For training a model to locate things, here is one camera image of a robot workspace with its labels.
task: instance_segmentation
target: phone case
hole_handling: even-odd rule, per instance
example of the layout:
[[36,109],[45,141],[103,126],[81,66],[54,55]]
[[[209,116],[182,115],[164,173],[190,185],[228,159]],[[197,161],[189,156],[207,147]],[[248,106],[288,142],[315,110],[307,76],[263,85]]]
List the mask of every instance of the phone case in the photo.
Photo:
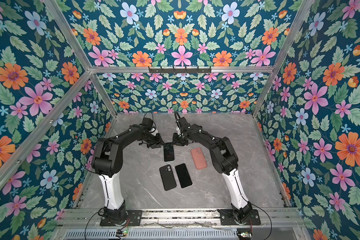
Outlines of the phone case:
[[188,169],[185,163],[177,165],[175,169],[176,169],[177,177],[179,178],[181,188],[185,188],[192,185],[192,180],[191,177],[189,176]]
[[206,160],[203,155],[203,151],[201,148],[195,148],[191,150],[191,154],[193,157],[193,161],[195,162],[195,167],[197,170],[206,168]]
[[163,181],[164,190],[168,191],[176,187],[175,176],[169,164],[160,168],[160,176]]

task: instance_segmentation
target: metal beam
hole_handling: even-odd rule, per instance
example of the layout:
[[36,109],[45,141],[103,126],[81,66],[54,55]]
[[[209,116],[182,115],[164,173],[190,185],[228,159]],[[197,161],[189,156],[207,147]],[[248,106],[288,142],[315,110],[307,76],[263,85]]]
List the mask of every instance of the metal beam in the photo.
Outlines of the metal beam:
[[315,0],[303,0],[298,12],[296,13],[295,19],[293,20],[293,23],[291,25],[291,29],[288,33],[288,36],[286,37],[283,46],[281,47],[281,50],[279,54],[277,55],[275,65],[274,65],[274,71],[271,73],[268,77],[267,82],[265,83],[263,90],[261,91],[261,94],[257,100],[256,108],[253,111],[253,116],[255,117],[256,114],[259,112],[261,106],[263,105],[265,98],[271,89],[273,81],[276,79],[280,69],[281,65],[283,64],[285,58],[287,57],[287,54],[289,52],[289,49],[291,48],[293,42],[295,41],[295,38],[300,31],[300,28],[302,26],[302,23],[304,22],[305,18],[307,17],[307,14],[309,13],[309,10],[311,9],[312,4],[315,2]]
[[[150,70],[173,70],[173,67],[91,67],[91,73],[150,73]],[[174,67],[175,70],[184,70],[185,67]],[[187,67],[188,70],[195,71],[197,67]],[[199,67],[199,69],[209,69],[209,67]],[[272,73],[272,66],[235,66],[235,67],[211,67],[212,73]]]
[[99,77],[97,74],[93,73],[91,76],[91,81],[94,84],[95,88],[97,89],[97,92],[99,93],[100,98],[103,100],[104,104],[107,106],[108,111],[113,117],[116,117],[117,112],[112,104],[112,101],[109,98],[108,93],[106,92],[104,86],[101,84]]
[[60,114],[72,102],[74,96],[85,86],[91,76],[89,71],[84,72],[77,82],[67,91],[52,110],[43,118],[42,122],[28,135],[10,158],[0,167],[0,190],[12,177],[27,156],[33,151],[36,144],[41,141],[54,120],[58,119]]
[[71,46],[77,59],[80,61],[82,67],[85,71],[87,71],[91,67],[91,63],[89,62],[84,50],[81,48],[81,45],[77,41],[76,36],[73,34],[72,28],[71,26],[69,26],[69,23],[65,18],[64,14],[62,13],[61,9],[59,8],[58,4],[55,0],[43,0],[43,2],[48,8],[51,16],[57,23],[68,44]]

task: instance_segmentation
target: smartphone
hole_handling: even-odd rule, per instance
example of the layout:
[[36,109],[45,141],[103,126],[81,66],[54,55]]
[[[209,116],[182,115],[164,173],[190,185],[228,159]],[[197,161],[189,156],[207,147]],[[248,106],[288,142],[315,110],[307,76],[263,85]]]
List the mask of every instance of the smartphone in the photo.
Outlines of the smartphone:
[[173,149],[173,142],[166,142],[163,144],[164,162],[175,160],[175,150]]
[[197,170],[206,168],[206,160],[201,148],[192,149],[191,154]]
[[189,176],[187,166],[185,165],[185,163],[177,165],[175,169],[176,169],[177,177],[179,178],[181,188],[185,188],[192,185],[192,180],[191,177]]
[[175,176],[169,164],[160,168],[160,176],[163,181],[164,190],[168,191],[176,187]]

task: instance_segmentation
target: floral wallpaper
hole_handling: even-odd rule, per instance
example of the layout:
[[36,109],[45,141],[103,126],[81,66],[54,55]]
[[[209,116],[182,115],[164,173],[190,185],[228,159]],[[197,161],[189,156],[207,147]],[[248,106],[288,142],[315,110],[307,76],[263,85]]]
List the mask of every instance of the floral wallpaper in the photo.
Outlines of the floral wallpaper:
[[111,120],[93,85],[81,89],[0,192],[0,239],[50,239]]
[[82,72],[43,3],[0,1],[0,167]]
[[266,66],[274,63],[300,4],[73,0],[64,14],[94,66]]
[[360,0],[315,3],[258,114],[315,240],[360,239]]
[[250,113],[268,75],[263,73],[99,75],[119,112]]

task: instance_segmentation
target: black phone case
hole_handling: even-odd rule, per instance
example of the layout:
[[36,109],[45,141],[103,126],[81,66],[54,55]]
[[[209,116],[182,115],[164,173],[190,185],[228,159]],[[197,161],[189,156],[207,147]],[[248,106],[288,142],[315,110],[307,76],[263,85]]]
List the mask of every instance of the black phone case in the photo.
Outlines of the black phone case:
[[163,181],[164,190],[168,191],[176,187],[175,176],[173,175],[172,167],[169,164],[160,168],[160,176]]
[[177,165],[175,169],[176,169],[177,177],[179,178],[181,188],[185,188],[192,185],[192,180],[191,177],[189,176],[189,172],[185,163]]

